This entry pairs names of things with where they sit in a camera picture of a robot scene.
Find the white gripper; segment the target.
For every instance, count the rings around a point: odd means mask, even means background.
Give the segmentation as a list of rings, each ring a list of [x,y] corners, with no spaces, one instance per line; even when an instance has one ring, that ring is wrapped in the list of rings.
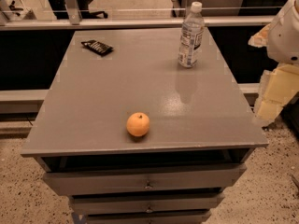
[[[253,123],[266,127],[299,92],[299,0],[288,0],[271,24],[253,35],[248,44],[267,46],[268,57],[280,63],[272,72],[265,70],[255,101]]]

